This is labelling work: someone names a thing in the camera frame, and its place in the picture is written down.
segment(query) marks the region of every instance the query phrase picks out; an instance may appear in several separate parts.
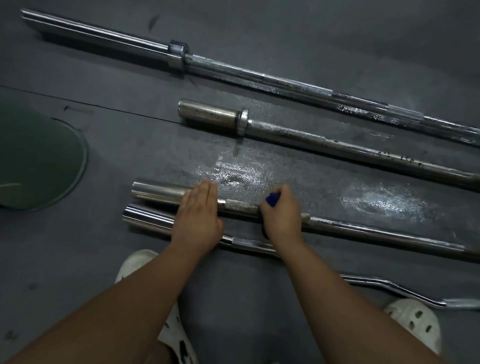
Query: curved bar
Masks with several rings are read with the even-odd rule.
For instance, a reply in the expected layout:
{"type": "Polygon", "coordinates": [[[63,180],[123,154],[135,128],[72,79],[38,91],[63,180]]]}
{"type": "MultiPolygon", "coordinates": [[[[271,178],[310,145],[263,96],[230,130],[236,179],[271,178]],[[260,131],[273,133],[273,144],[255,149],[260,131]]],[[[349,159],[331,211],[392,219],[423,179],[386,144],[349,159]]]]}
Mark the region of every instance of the curved bar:
{"type": "Polygon", "coordinates": [[[305,82],[248,70],[189,52],[185,43],[168,45],[131,36],[60,16],[22,9],[24,21],[33,29],[140,54],[165,61],[177,71],[213,77],[273,95],[283,95],[372,121],[414,130],[472,146],[480,146],[480,129],[425,116],[418,111],[342,94],[305,82]]]}
{"type": "MultiPolygon", "coordinates": [[[[222,129],[229,129],[234,134],[240,135],[237,125],[240,125],[238,115],[240,115],[241,111],[229,110],[182,99],[179,102],[178,112],[179,116],[184,119],[198,121],[198,123],[195,123],[197,127],[207,124],[222,129]],[[225,115],[228,115],[228,121],[222,121],[220,123],[218,119],[221,117],[223,120],[225,115]]],[[[321,135],[248,119],[248,117],[243,124],[244,127],[241,128],[240,136],[325,153],[335,157],[368,163],[373,166],[380,166],[414,177],[456,185],[473,191],[480,191],[480,174],[477,173],[444,167],[365,146],[344,143],[339,140],[325,138],[321,135]]]]}
{"type": "MultiPolygon", "coordinates": [[[[132,194],[134,197],[140,199],[178,206],[181,197],[188,189],[189,188],[185,186],[138,179],[133,183],[132,194]]],[[[247,216],[250,218],[258,218],[259,216],[258,205],[236,200],[219,198],[218,210],[232,215],[247,216]]],[[[375,226],[312,217],[309,214],[303,213],[302,227],[315,233],[332,233],[343,238],[361,240],[367,243],[376,242],[384,246],[407,248],[427,254],[480,261],[480,252],[478,250],[467,249],[460,244],[448,243],[399,231],[385,230],[375,226]]]]}
{"type": "MultiPolygon", "coordinates": [[[[123,220],[140,228],[160,232],[166,236],[171,236],[171,230],[175,216],[152,208],[129,204],[123,212],[123,220]]],[[[220,243],[238,250],[248,250],[256,253],[277,256],[276,251],[271,244],[262,243],[255,240],[240,239],[230,235],[223,235],[220,243]]],[[[426,297],[418,292],[412,291],[409,288],[380,277],[358,276],[354,274],[340,274],[340,276],[350,284],[356,286],[381,288],[403,297],[413,298],[421,301],[427,306],[433,308],[457,310],[477,310],[480,308],[480,300],[475,298],[450,298],[437,300],[426,297]]]]}

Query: white slipper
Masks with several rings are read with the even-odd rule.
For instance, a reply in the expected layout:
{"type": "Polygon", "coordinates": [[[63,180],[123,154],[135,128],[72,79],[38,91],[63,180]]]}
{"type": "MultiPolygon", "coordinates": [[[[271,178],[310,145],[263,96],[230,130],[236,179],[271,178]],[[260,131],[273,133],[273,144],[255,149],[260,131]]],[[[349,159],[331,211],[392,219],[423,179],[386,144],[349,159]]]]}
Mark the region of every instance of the white slipper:
{"type": "MultiPolygon", "coordinates": [[[[139,250],[130,255],[120,267],[115,283],[150,262],[158,254],[152,250],[139,250]]],[[[197,354],[188,340],[180,321],[179,307],[174,304],[167,321],[158,336],[158,341],[172,348],[179,364],[198,364],[197,354]]]]}
{"type": "Polygon", "coordinates": [[[435,354],[442,349],[440,323],[433,311],[423,303],[405,298],[389,304],[384,311],[435,354]]]}

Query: hand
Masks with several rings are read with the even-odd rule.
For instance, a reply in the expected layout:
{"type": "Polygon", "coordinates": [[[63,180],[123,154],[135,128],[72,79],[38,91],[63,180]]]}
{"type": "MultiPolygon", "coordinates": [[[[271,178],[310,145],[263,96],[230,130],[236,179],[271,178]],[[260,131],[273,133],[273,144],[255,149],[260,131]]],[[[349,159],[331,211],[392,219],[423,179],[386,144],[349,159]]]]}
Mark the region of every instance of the hand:
{"type": "Polygon", "coordinates": [[[260,204],[260,210],[264,218],[265,231],[277,249],[278,245],[285,242],[302,241],[301,206],[287,184],[275,188],[274,192],[280,192],[280,199],[275,207],[271,207],[264,200],[260,204]]]}
{"type": "Polygon", "coordinates": [[[172,242],[188,253],[204,256],[223,235],[223,221],[217,217],[216,183],[203,180],[183,195],[172,228],[172,242]]]}

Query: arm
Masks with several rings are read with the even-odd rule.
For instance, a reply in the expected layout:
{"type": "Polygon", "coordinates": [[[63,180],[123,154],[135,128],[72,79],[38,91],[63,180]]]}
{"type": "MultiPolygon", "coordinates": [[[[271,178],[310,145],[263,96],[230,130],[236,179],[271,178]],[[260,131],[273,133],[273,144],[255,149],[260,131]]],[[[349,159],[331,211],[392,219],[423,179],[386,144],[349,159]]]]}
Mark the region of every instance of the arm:
{"type": "Polygon", "coordinates": [[[353,290],[304,242],[301,209],[287,185],[275,207],[261,204],[265,230],[287,266],[327,363],[441,363],[440,358],[353,290]]]}
{"type": "Polygon", "coordinates": [[[8,364],[142,363],[180,291],[222,236],[217,188],[188,191],[170,245],[150,263],[93,298],[33,341],[8,364]]]}

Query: green mat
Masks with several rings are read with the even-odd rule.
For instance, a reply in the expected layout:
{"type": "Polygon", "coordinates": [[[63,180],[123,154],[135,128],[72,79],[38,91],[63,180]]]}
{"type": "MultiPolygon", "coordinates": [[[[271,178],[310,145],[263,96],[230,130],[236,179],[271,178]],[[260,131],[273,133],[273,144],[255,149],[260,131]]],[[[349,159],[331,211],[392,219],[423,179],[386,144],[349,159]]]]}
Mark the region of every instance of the green mat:
{"type": "Polygon", "coordinates": [[[0,96],[0,206],[53,204],[80,180],[87,143],[69,124],[0,96]]]}

